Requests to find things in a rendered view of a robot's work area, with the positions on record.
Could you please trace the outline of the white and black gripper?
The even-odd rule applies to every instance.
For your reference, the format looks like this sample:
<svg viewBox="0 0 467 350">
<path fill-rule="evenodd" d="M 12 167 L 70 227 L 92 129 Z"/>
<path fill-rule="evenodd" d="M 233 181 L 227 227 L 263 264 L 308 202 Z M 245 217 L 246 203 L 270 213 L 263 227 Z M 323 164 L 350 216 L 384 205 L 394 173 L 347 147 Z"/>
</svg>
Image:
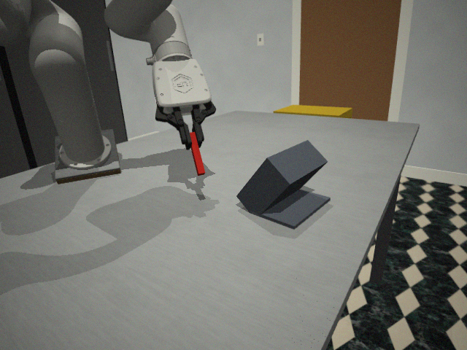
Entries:
<svg viewBox="0 0 467 350">
<path fill-rule="evenodd" d="M 215 113 L 216 107 L 211 102 L 209 86 L 197 60 L 183 53 L 162 57 L 153 64 L 153 89 L 157 107 L 155 120 L 174 126 L 188 150 L 192 141 L 182 116 L 191 114 L 192 132 L 195 132 L 200 148 L 204 141 L 201 124 Z"/>
</svg>

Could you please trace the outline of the red rectangular peg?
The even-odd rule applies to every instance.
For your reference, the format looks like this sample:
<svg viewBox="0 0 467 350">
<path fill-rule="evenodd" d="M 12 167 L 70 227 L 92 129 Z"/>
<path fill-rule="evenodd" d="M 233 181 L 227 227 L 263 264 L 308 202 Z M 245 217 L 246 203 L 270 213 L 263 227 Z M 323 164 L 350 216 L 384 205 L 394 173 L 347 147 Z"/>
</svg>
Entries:
<svg viewBox="0 0 467 350">
<path fill-rule="evenodd" d="M 194 159 L 194 163 L 195 163 L 195 166 L 196 166 L 197 174 L 198 174 L 198 176 L 204 175 L 205 174 L 204 165 L 203 165 L 203 162 L 202 162 L 202 159 L 201 159 L 201 153 L 200 153 L 200 150 L 199 150 L 199 147 L 198 147 L 198 142 L 197 142 L 197 139 L 196 139 L 195 132 L 190 133 L 190 137 L 191 137 L 191 141 L 192 141 L 191 151 L 192 151 L 192 154 L 193 154 L 193 159 Z"/>
</svg>

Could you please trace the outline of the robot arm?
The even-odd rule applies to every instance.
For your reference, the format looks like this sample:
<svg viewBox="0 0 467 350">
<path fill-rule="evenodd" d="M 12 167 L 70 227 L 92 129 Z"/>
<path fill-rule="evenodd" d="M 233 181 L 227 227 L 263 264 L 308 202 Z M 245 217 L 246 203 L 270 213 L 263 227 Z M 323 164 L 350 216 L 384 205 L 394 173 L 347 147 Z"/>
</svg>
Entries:
<svg viewBox="0 0 467 350">
<path fill-rule="evenodd" d="M 147 65 L 172 53 L 192 58 L 181 15 L 171 2 L 111 0 L 104 20 L 117 35 L 150 43 Z M 79 25 L 51 0 L 0 0 L 0 46 L 14 46 L 24 34 L 31 40 L 32 74 L 62 143 L 61 161 L 77 170 L 100 166 L 112 148 L 101 137 Z"/>
</svg>

